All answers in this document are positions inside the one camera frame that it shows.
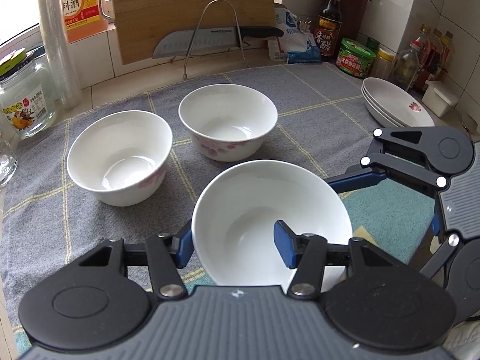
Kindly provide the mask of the plain white bowl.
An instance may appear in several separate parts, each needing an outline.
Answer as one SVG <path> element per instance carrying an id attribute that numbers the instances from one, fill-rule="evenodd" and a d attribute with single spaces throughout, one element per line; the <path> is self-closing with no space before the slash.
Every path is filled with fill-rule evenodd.
<path id="1" fill-rule="evenodd" d="M 319 176 L 295 164 L 256 160 L 216 176 L 193 209 L 193 244 L 202 266 L 222 286 L 280 285 L 295 271 L 274 244 L 279 219 L 298 235 L 345 245 L 352 222 L 341 198 Z"/>

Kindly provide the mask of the white plate with fruit print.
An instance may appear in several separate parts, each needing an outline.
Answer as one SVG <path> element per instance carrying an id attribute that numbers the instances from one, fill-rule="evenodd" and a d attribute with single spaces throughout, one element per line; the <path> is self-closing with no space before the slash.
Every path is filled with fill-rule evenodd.
<path id="1" fill-rule="evenodd" d="M 433 127 L 431 115 L 414 97 L 387 80 L 368 77 L 362 88 L 380 110 L 406 127 Z"/>

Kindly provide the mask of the white bowl pink flowers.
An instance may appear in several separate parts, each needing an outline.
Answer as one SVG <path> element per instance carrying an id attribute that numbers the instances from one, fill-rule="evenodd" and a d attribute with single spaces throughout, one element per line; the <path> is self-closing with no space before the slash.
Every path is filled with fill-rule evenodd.
<path id="1" fill-rule="evenodd" d="M 173 131 L 149 111 L 121 111 L 89 125 L 67 155 L 67 173 L 109 206 L 133 206 L 161 186 L 173 147 Z"/>

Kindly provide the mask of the white plastic container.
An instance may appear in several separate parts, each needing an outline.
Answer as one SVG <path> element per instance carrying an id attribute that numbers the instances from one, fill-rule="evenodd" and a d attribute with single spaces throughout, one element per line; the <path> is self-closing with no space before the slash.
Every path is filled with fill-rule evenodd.
<path id="1" fill-rule="evenodd" d="M 459 97 L 450 91 L 443 82 L 428 80 L 426 82 L 426 91 L 421 101 L 437 117 L 442 118 L 456 106 Z"/>

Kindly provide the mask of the clear glass oil bottle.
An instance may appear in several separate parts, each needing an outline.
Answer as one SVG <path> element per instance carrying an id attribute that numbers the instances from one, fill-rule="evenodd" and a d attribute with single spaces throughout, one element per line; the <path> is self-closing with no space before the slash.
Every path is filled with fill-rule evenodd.
<path id="1" fill-rule="evenodd" d="M 392 84 L 404 91 L 409 90 L 420 65 L 418 54 L 421 49 L 419 41 L 411 41 L 409 48 L 397 55 L 389 76 Z"/>

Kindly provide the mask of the yellow lid spice jar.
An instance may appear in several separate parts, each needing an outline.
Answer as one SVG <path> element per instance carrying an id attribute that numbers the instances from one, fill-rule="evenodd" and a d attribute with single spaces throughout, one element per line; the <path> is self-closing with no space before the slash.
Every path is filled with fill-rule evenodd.
<path id="1" fill-rule="evenodd" d="M 372 66 L 370 75 L 383 80 L 387 80 L 391 74 L 391 69 L 395 60 L 395 54 L 387 49 L 380 47 L 377 51 L 377 56 Z"/>

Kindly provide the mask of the green lid mushroom sauce jar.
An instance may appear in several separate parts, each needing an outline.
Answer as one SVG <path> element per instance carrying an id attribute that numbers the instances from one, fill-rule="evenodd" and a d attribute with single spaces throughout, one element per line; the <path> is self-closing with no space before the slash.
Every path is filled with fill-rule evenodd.
<path id="1" fill-rule="evenodd" d="M 377 55 L 368 47 L 349 38 L 343 38 L 335 65 L 346 74 L 364 79 L 369 76 Z"/>

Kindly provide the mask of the green cap small jar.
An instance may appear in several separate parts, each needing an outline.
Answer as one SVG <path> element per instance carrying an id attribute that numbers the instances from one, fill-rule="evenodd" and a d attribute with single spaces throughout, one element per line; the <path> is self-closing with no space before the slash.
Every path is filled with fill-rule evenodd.
<path id="1" fill-rule="evenodd" d="M 373 53 L 377 54 L 379 51 L 380 42 L 372 37 L 368 37 L 365 45 L 368 47 L 368 49 L 371 49 Z"/>

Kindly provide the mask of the blue white salt bag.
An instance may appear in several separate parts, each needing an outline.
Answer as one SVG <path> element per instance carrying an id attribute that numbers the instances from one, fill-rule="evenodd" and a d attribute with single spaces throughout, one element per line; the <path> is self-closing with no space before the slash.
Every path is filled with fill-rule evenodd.
<path id="1" fill-rule="evenodd" d="M 281 37 L 268 40 L 269 58 L 287 64 L 320 63 L 320 49 L 313 35 L 301 29 L 298 16 L 282 4 L 275 4 L 276 27 Z"/>

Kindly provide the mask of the dark vinegar bottle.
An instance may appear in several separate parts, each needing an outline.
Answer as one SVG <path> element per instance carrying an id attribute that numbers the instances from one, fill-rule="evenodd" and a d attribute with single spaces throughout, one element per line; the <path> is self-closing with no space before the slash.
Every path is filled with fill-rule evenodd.
<path id="1" fill-rule="evenodd" d="M 322 61 L 334 57 L 335 47 L 342 24 L 340 0 L 328 0 L 318 15 L 313 36 L 320 50 Z"/>

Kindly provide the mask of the wooden knife block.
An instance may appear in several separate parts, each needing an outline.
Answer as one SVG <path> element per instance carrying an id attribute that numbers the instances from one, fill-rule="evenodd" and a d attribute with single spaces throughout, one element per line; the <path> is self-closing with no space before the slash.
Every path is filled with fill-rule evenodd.
<path id="1" fill-rule="evenodd" d="M 340 39 L 350 38 L 355 40 L 360 32 L 368 0 L 340 0 L 342 26 Z"/>

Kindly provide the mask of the clear glass mug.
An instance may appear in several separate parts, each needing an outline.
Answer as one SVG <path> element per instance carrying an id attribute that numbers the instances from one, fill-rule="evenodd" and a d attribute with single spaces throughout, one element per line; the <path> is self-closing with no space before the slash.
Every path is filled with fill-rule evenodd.
<path id="1" fill-rule="evenodd" d="M 0 137 L 0 187 L 3 188 L 16 172 L 18 161 L 11 144 Z"/>

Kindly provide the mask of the empty glass jar green lid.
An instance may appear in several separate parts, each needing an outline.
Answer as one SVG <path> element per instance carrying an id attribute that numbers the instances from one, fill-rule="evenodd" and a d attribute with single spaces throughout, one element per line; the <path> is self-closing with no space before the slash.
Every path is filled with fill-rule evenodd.
<path id="1" fill-rule="evenodd" d="M 53 124 L 57 98 L 49 66 L 32 51 L 15 49 L 1 59 L 1 115 L 20 138 Z"/>

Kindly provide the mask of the stack of clear plastic cups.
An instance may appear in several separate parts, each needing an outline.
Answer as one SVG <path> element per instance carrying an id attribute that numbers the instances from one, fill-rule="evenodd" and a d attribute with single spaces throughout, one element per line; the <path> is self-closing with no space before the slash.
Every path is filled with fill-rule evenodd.
<path id="1" fill-rule="evenodd" d="M 64 109 L 83 99 L 80 82 L 68 49 L 62 0 L 38 0 L 40 31 L 53 81 Z"/>

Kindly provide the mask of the bamboo cutting board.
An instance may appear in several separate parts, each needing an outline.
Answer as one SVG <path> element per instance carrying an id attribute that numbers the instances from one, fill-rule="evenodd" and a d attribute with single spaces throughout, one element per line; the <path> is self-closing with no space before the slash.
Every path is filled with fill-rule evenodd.
<path id="1" fill-rule="evenodd" d="M 169 33 L 203 28 L 272 26 L 273 0 L 112 0 L 122 64 L 149 59 Z"/>

